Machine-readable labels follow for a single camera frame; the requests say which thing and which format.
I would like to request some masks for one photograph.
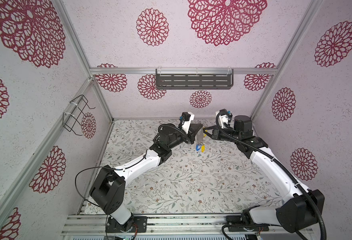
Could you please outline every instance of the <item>leaf pattern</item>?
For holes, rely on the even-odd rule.
[[[214,120],[201,122],[207,127],[214,125]],[[143,154],[163,123],[177,126],[179,122],[115,121],[101,165],[120,166]],[[232,213],[254,205],[282,205],[269,179],[235,144],[208,137],[204,141],[204,152],[196,151],[195,144],[180,144],[165,163],[126,186],[127,208],[134,214]],[[82,214],[103,211],[88,203]]]

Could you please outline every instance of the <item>black cable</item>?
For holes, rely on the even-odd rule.
[[[285,168],[285,166],[283,164],[281,164],[276,158],[274,158],[273,156],[269,155],[268,153],[266,153],[263,150],[258,149],[257,147],[254,147],[252,145],[247,144],[246,142],[240,141],[234,137],[231,137],[229,134],[227,134],[225,131],[222,130],[222,128],[219,125],[219,117],[225,114],[226,116],[229,117],[229,113],[227,112],[219,112],[216,116],[216,125],[219,128],[219,132],[221,132],[222,134],[224,134],[226,137],[228,137],[229,139],[238,142],[244,146],[247,146],[255,151],[260,152],[261,154],[264,154],[265,156],[269,157],[271,159],[271,161],[273,161],[274,163],[276,163],[287,175],[288,177],[292,180],[292,182],[298,187],[298,189],[303,193],[304,198],[308,201],[309,205],[311,206],[311,208],[313,209],[315,216],[318,220],[319,223],[319,227],[320,227],[320,240],[326,240],[327,239],[327,231],[326,231],[326,226],[324,224],[324,220],[323,217],[317,207],[317,205],[315,204],[315,202],[313,201],[313,199],[309,196],[309,194],[303,189],[303,187],[299,184],[299,182],[296,180],[296,178],[289,172],[288,169]]]
[[[89,169],[93,169],[93,168],[106,168],[106,169],[109,169],[109,170],[122,170],[122,169],[115,169],[115,168],[113,168],[113,167],[89,167],[89,168],[85,168],[85,169],[81,170],[80,172],[78,172],[77,175],[76,175],[76,177],[74,178],[74,186],[76,187],[76,191],[77,191],[77,193],[80,195],[80,197],[82,197],[82,199],[84,199],[85,201],[87,201],[87,202],[89,202],[89,203],[91,203],[91,204],[93,204],[93,205],[95,205],[95,206],[101,208],[101,207],[98,206],[97,204],[95,204],[95,203],[93,203],[93,202],[87,200],[86,198],[84,198],[84,197],[80,194],[80,192],[79,192],[79,190],[78,190],[78,188],[77,188],[77,176],[78,176],[80,173],[82,173],[83,171],[89,170]]]
[[[238,224],[226,224],[226,225],[223,225],[221,227],[221,232],[224,234],[224,236],[228,239],[228,240],[233,240],[231,237],[229,237],[225,232],[224,232],[224,228],[227,228],[227,227],[269,227],[269,226],[272,226],[271,224],[265,224],[265,223],[262,223],[262,224],[253,224],[253,225],[238,225]]]
[[[183,130],[180,130],[179,128],[175,127],[173,124],[170,124],[170,123],[161,124],[159,126],[159,128],[157,129],[157,131],[160,132],[162,127],[169,127],[169,128],[172,128],[172,129],[178,131],[179,133],[181,133],[181,136],[183,137],[184,142],[191,144],[191,140],[189,139],[188,135]]]
[[[181,116],[180,123],[179,123],[179,129],[182,129],[184,122],[185,122],[185,118],[184,118],[184,116]]]
[[[129,168],[135,166],[136,164],[139,164],[142,160],[144,160],[144,158],[145,158],[145,156],[144,156],[140,161],[136,162],[136,163],[133,164],[132,166],[129,166],[129,167],[125,168],[125,169],[129,169]],[[93,204],[93,205],[95,205],[95,206],[101,208],[101,207],[98,206],[97,204],[95,204],[95,203],[93,203],[93,202],[87,200],[86,198],[84,198],[84,197],[80,194],[80,192],[79,192],[79,190],[78,190],[78,188],[77,188],[77,176],[78,176],[80,173],[82,173],[83,171],[89,170],[89,169],[93,169],[93,168],[105,168],[105,169],[109,169],[109,170],[118,170],[118,171],[123,170],[123,169],[115,169],[114,167],[111,167],[111,168],[110,168],[110,167],[90,167],[90,168],[86,168],[86,169],[81,170],[79,173],[77,173],[76,177],[74,178],[74,186],[76,187],[76,191],[77,191],[77,193],[80,195],[80,197],[82,197],[82,199],[84,199],[85,201],[87,201],[87,202],[89,202],[89,203],[91,203],[91,204]]]
[[[307,238],[306,238],[301,232],[296,231],[295,233],[298,234],[298,236],[299,236],[301,239],[307,240]]]

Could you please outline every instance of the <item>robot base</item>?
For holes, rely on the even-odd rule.
[[[143,232],[146,232],[146,230],[147,230],[147,220],[148,220],[148,217],[134,217],[132,215],[132,219],[129,219],[124,224],[124,226],[122,226],[114,218],[110,218],[108,220],[105,231],[107,233],[121,233],[121,232],[133,232],[134,233],[136,231],[136,228],[135,228],[135,226],[133,226],[133,223],[135,223],[139,227],[137,229],[137,232],[143,233]],[[129,229],[125,229],[126,228],[125,225],[127,223],[131,226]]]
[[[241,215],[236,216],[226,216],[226,220],[228,224],[231,225],[252,225],[255,224],[252,221],[252,218],[249,215],[249,210],[258,206],[250,207],[248,209],[244,209]],[[228,231],[230,232],[252,232],[252,231],[260,231],[261,229],[257,228],[245,228],[245,227],[228,227]],[[269,227],[263,227],[263,232],[269,231]]]

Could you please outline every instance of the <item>wire holder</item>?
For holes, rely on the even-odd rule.
[[[84,102],[85,104],[84,104],[84,106],[82,108],[79,108],[79,104],[81,103],[81,101]],[[81,126],[81,123],[78,121],[78,118],[81,116],[81,114],[85,115],[85,113],[83,112],[85,107],[88,107],[89,109],[95,109],[96,107],[94,107],[94,108],[89,107],[88,99],[84,95],[77,96],[76,98],[74,98],[73,100],[70,101],[70,104],[74,104],[76,106],[76,108],[74,108],[70,113],[68,113],[68,112],[64,112],[63,113],[63,127],[66,130],[68,130],[68,132],[74,132],[74,134],[76,134],[77,136],[83,136],[83,134],[77,134],[73,130],[73,127],[76,124],[76,122]],[[80,113],[78,114],[77,117],[73,115],[73,113],[74,113],[74,111],[76,109],[80,110]],[[71,118],[74,119],[74,122],[73,122],[72,126],[67,124]]]

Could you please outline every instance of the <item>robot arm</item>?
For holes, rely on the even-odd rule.
[[[233,118],[232,113],[227,112],[225,109],[216,112],[216,118],[218,126],[204,128],[204,133],[215,140],[234,142],[237,148],[255,163],[276,186],[284,203],[281,207],[254,206],[245,209],[243,210],[240,224],[266,223],[280,225],[286,231],[294,233],[317,223],[314,210],[308,204],[298,185],[308,193],[320,213],[323,210],[324,195],[319,190],[310,190],[308,186],[294,176],[296,183],[292,181],[292,176],[289,177],[278,165],[281,165],[281,163],[265,141],[260,137],[253,136],[251,119],[248,116],[235,116]],[[230,127],[231,119],[234,119],[233,128]]]
[[[227,112],[225,109],[216,113],[216,115],[219,114],[221,116],[218,116],[218,125],[204,128],[204,133],[215,140],[234,142],[248,159],[263,170],[279,190],[284,201],[284,205],[281,207],[254,206],[243,210],[241,224],[280,225],[291,233],[315,224],[317,218],[314,211],[297,186],[303,187],[317,205],[320,213],[324,204],[323,194],[319,190],[310,190],[297,178],[294,178],[297,183],[292,181],[292,176],[290,178],[278,165],[280,162],[268,148],[268,145],[260,137],[253,136],[252,121],[248,116],[232,118],[231,112]],[[125,185],[144,172],[164,163],[172,155],[171,149],[173,147],[182,142],[193,144],[197,132],[202,128],[202,124],[191,123],[193,118],[192,113],[183,113],[178,127],[173,124],[160,125],[158,134],[153,139],[153,145],[145,154],[114,169],[106,165],[100,170],[90,195],[106,214],[110,214],[118,222],[117,227],[120,230],[126,232],[131,228],[133,222],[133,214],[122,203]],[[233,128],[230,127],[232,119],[234,119]]]
[[[182,114],[178,127],[173,124],[160,125],[153,145],[143,155],[122,166],[111,168],[106,165],[100,170],[90,195],[105,214],[110,214],[118,222],[120,230],[128,231],[133,223],[133,214],[122,203],[125,186],[167,161],[175,146],[182,142],[193,144],[197,132],[202,128],[202,124],[192,124],[193,119],[193,113],[188,112]]]

